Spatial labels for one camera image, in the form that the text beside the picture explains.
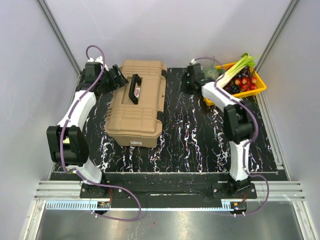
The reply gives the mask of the tan plastic tool box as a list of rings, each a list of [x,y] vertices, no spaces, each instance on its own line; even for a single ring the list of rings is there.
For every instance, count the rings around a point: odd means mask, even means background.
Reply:
[[[167,66],[160,60],[125,60],[128,85],[113,92],[105,131],[120,146],[155,148],[163,131]]]

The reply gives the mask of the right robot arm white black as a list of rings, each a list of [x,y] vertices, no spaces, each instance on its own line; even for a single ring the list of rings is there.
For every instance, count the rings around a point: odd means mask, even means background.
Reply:
[[[198,60],[200,58],[190,61],[178,89],[186,94],[201,93],[223,112],[223,132],[230,145],[231,179],[222,191],[239,198],[250,186],[253,177],[249,173],[249,149],[258,136],[258,123],[248,101],[242,101],[223,89],[225,74],[216,80],[206,77]]]

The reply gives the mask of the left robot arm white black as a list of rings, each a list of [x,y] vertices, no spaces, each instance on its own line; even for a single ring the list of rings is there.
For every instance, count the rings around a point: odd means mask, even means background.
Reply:
[[[99,97],[128,84],[118,65],[107,67],[100,56],[90,58],[82,71],[74,99],[62,120],[46,130],[51,160],[65,173],[77,174],[98,198],[107,195],[102,171],[89,157],[89,146],[82,132],[91,109]]]

